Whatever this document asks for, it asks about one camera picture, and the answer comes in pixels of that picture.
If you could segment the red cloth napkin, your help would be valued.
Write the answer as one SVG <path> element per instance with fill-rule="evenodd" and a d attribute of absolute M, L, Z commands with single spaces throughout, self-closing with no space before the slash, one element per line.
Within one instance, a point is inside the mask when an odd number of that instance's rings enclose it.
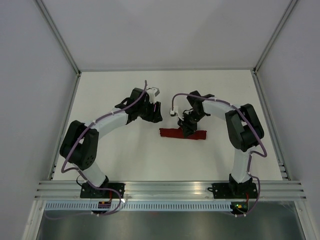
<path fill-rule="evenodd" d="M 195 133 L 184 136 L 183 130 L 179 128 L 159 128 L 159 134 L 161 137 L 174 138 L 174 139 L 188 139 L 188 140 L 206 140 L 207 131 L 197 130 Z"/>

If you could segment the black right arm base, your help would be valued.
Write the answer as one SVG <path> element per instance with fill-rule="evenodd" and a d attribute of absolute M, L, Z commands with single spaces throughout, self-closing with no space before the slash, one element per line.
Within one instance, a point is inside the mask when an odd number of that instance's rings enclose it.
<path fill-rule="evenodd" d="M 258 189 L 255 183 L 245 186 L 239 191 L 232 191 L 228 183 L 212 183 L 207 190 L 213 194 L 215 200 L 246 200 L 256 199 L 258 197 Z"/>

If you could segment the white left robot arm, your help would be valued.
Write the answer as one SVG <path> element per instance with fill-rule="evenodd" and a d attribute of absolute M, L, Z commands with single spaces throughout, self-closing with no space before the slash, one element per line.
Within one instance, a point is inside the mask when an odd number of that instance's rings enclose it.
<path fill-rule="evenodd" d="M 161 103 L 156 101 L 159 93 L 156 87 L 134 88 L 129 97 L 98 119 L 90 123 L 78 120 L 71 122 L 59 150 L 60 156 L 64 158 L 61 172 L 79 172 L 94 195 L 98 198 L 106 197 L 109 193 L 109 179 L 96 163 L 99 140 L 137 118 L 151 123 L 161 122 Z"/>

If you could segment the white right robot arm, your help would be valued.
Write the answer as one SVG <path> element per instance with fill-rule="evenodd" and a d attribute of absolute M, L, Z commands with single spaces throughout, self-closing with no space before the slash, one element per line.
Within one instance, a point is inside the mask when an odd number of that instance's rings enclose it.
<path fill-rule="evenodd" d="M 185 96 L 191 109 L 178 113 L 174 106 L 178 96 Z M 201 96 L 198 91 L 193 91 L 174 95 L 170 114 L 178 115 L 177 123 L 183 138 L 194 135 L 198 130 L 198 122 L 204 117 L 214 116 L 225 121 L 229 141 L 234 147 L 228 192 L 235 198 L 241 197 L 247 190 L 245 183 L 253 178 L 250 175 L 252 154 L 267 157 L 262 143 L 265 133 L 254 107 L 249 103 L 236 106 L 212 94 Z"/>

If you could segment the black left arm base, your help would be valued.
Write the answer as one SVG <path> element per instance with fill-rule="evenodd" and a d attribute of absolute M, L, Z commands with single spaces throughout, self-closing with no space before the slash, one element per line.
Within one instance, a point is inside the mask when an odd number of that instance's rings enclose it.
<path fill-rule="evenodd" d="M 125 184 L 122 182 L 109 182 L 106 186 L 102 188 L 109 188 L 117 191 L 121 198 L 125 193 Z M 81 199 L 119 199 L 119 196 L 116 192 L 111 190 L 98 190 L 90 186 L 87 182 L 82 184 L 80 191 Z"/>

